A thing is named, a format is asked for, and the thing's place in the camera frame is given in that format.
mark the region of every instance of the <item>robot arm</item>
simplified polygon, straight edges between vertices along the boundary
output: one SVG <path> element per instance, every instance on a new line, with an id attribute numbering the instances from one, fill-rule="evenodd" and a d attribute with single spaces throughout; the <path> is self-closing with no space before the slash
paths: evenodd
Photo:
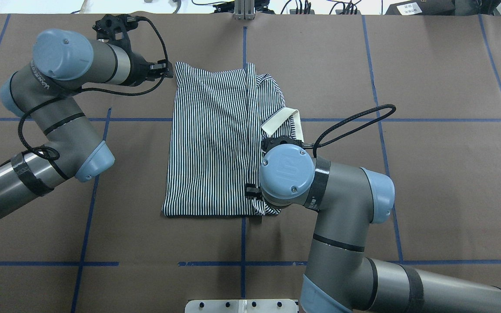
<path id="1" fill-rule="evenodd" d="M 23 141 L 28 151 L 0 166 L 0 218 L 69 178 L 87 182 L 113 165 L 113 154 L 72 96 L 85 91 L 81 86 L 88 82 L 137 86 L 173 77 L 165 48 L 166 59 L 157 63 L 131 51 L 127 31 L 139 20 L 147 19 L 106 15 L 94 26 L 99 40 L 57 29 L 38 35 L 32 61 L 7 80 L 0 97 L 9 111 L 23 117 L 22 123 L 30 115 L 48 142 L 31 148 Z"/>
<path id="2" fill-rule="evenodd" d="M 364 168 L 274 147 L 259 171 L 263 199 L 318 212 L 301 294 L 308 313 L 501 313 L 501 289 L 364 257 L 368 225 L 387 220 L 394 185 Z"/>

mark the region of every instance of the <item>striped fabric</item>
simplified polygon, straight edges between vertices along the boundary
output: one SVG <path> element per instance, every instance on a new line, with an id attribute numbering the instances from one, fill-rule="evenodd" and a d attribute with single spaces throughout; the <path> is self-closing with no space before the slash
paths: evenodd
<path id="1" fill-rule="evenodd" d="M 211 73 L 175 65 L 177 94 L 167 171 L 165 216 L 278 214 L 260 200 L 247 200 L 244 186 L 258 186 L 261 124 L 284 107 L 284 95 L 254 65 Z M 295 138 L 290 117 L 274 137 Z"/>

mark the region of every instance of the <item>metal bracket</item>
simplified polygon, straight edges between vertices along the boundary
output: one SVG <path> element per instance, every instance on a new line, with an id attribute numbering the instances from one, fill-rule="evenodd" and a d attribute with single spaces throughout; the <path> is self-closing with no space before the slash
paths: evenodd
<path id="1" fill-rule="evenodd" d="M 291 299 L 192 300 L 185 313 L 298 313 Z"/>
<path id="2" fill-rule="evenodd" d="M 235 0 L 235 12 L 233 18 L 236 20 L 254 20 L 254 0 Z"/>

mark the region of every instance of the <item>sticker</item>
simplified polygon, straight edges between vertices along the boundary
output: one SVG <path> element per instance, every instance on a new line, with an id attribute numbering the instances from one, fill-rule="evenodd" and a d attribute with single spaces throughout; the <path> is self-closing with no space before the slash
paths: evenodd
<path id="1" fill-rule="evenodd" d="M 396 8 L 399 10 L 401 15 L 413 15 L 423 12 L 419 7 L 419 4 L 417 4 L 416 2 L 402 4 L 401 6 L 397 6 Z"/>

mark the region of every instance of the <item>blue joint cap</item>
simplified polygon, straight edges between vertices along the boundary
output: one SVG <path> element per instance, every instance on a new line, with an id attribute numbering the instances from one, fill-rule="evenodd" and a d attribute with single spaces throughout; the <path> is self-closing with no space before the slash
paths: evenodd
<path id="1" fill-rule="evenodd" d="M 115 163 L 115 158 L 106 142 L 102 141 L 80 166 L 75 178 L 82 183 L 88 182 L 92 177 L 98 176 L 106 169 L 109 169 L 113 163 Z"/>
<path id="2" fill-rule="evenodd" d="M 314 163 L 303 148 L 282 144 L 268 151 L 258 171 L 261 188 L 270 196 L 288 200 L 304 194 L 314 179 Z"/>
<path id="3" fill-rule="evenodd" d="M 94 60 L 94 49 L 90 41 L 77 32 L 50 28 L 36 38 L 32 57 L 47 77 L 73 80 L 88 71 Z"/>
<path id="4" fill-rule="evenodd" d="M 316 286 L 306 275 L 303 275 L 299 303 L 307 313 L 353 313 Z"/>
<path id="5" fill-rule="evenodd" d="M 372 190 L 372 202 L 374 202 L 374 217 L 371 224 L 386 222 L 390 217 L 391 209 L 394 207 L 395 187 L 391 178 L 384 174 L 372 172 L 366 168 L 361 168 L 368 178 L 370 189 Z"/>
<path id="6" fill-rule="evenodd" d="M 14 115 L 22 117 L 24 115 L 24 112 L 22 112 L 22 110 L 18 108 L 13 99 L 13 96 L 10 93 L 10 81 L 13 79 L 13 76 L 14 74 L 9 77 L 9 79 L 7 79 L 7 81 L 2 85 L 0 89 L 0 99 L 6 109 L 11 111 Z"/>

